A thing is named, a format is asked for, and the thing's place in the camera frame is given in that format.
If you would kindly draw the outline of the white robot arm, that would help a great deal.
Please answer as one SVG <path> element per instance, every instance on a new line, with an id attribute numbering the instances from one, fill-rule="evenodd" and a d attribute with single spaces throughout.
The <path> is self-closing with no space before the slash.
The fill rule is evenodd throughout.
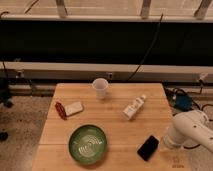
<path id="1" fill-rule="evenodd" d="M 169 149 L 178 149 L 191 139 L 213 153 L 213 130 L 207 127 L 208 122 L 208 116 L 201 110 L 178 113 L 165 128 L 163 143 Z"/>

